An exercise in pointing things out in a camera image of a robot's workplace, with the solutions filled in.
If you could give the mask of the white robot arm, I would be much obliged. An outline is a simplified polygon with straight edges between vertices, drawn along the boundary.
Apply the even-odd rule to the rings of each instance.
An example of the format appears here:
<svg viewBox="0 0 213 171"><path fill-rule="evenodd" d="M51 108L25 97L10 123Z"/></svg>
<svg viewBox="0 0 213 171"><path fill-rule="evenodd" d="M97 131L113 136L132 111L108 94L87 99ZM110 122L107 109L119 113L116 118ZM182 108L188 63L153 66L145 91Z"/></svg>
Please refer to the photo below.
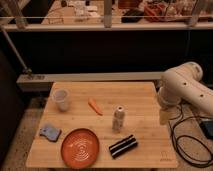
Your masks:
<svg viewBox="0 0 213 171"><path fill-rule="evenodd" d="M196 62L186 62L166 70L157 93L161 107L159 122L165 125L171 118L171 109L185 100L201 111L213 115L213 90L201 83L203 70Z"/></svg>

